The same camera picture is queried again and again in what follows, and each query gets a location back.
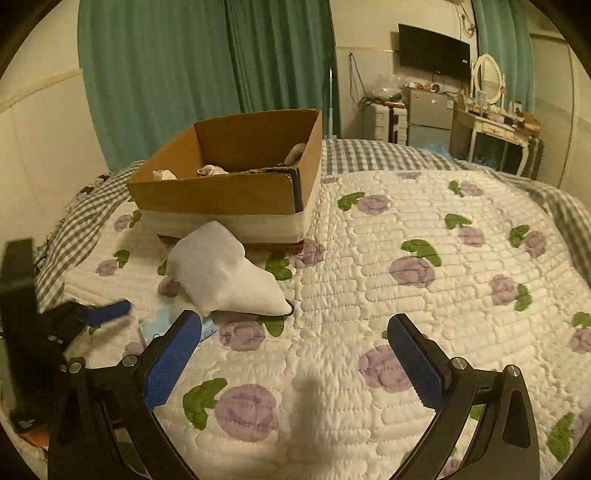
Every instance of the blue plastic packet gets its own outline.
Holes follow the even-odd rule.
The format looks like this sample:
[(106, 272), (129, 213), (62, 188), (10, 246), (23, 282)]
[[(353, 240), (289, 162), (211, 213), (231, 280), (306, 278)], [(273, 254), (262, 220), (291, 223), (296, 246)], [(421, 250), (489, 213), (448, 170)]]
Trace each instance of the blue plastic packet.
[[(176, 318), (171, 318), (171, 306), (166, 305), (165, 307), (158, 309), (153, 319), (142, 322), (139, 328), (141, 329), (145, 345), (148, 346), (157, 336), (164, 335), (175, 320)], [(212, 318), (205, 317), (202, 321), (201, 339), (199, 342), (203, 342), (206, 338), (211, 337), (216, 332), (217, 326), (213, 323)]]

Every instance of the small box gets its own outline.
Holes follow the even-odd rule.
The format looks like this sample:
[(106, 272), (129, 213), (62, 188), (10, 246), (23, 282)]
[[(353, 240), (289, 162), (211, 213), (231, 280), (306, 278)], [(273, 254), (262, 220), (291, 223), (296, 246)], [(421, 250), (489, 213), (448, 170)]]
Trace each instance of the small box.
[[(299, 143), (292, 166), (279, 167)], [(311, 222), (320, 187), (322, 113), (293, 109), (196, 122), (157, 151), (128, 182), (142, 221), (183, 238), (216, 220), (243, 244), (294, 244)], [(204, 165), (228, 174), (199, 176)], [(170, 170), (176, 180), (154, 180)]]

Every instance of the quilted bedspread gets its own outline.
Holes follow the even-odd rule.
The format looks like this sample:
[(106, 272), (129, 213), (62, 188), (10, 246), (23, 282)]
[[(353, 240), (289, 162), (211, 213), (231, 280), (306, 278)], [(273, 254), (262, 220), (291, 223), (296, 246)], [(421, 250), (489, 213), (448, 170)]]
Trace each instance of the quilted bedspread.
[[(160, 307), (190, 308), (144, 223), (123, 202), (66, 274), (68, 297), (134, 305), (72, 346), (90, 367), (140, 352), (139, 323)], [(448, 356), (521, 368), (541, 478), (588, 426), (591, 291), (526, 193), (479, 171), (327, 176), (304, 251), (267, 257), (251, 259), (278, 278), (293, 316), (218, 315), (219, 331), (155, 410), (199, 478), (389, 478), (434, 415), (385, 339), (398, 312)], [(457, 468), (478, 417), (475, 407), (442, 474)]]

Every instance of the checkered blanket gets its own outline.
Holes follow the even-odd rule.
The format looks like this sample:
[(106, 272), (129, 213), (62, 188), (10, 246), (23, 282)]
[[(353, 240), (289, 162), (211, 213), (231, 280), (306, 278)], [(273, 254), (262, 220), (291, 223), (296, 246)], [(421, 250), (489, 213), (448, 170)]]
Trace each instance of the checkered blanket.
[[(126, 184), (141, 164), (136, 162), (95, 187), (36, 250), (37, 298), (42, 311), (59, 302), (63, 274), (92, 252), (106, 220), (130, 198)], [(364, 170), (482, 170), (524, 190), (551, 216), (575, 268), (591, 286), (591, 216), (579, 200), (554, 187), (464, 161), (450, 161), (426, 150), (367, 140), (325, 141), (322, 167), (327, 175)]]

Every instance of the green curtain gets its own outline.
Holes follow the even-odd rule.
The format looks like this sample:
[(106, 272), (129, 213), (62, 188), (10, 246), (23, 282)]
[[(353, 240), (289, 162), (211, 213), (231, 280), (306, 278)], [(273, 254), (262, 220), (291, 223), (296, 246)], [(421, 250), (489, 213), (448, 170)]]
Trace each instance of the green curtain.
[(488, 53), (505, 73), (505, 105), (519, 99), (526, 112), (534, 107), (534, 56), (525, 0), (472, 0), (480, 54)]
[(201, 119), (327, 113), (334, 47), (328, 0), (80, 0), (80, 67), (112, 171)]

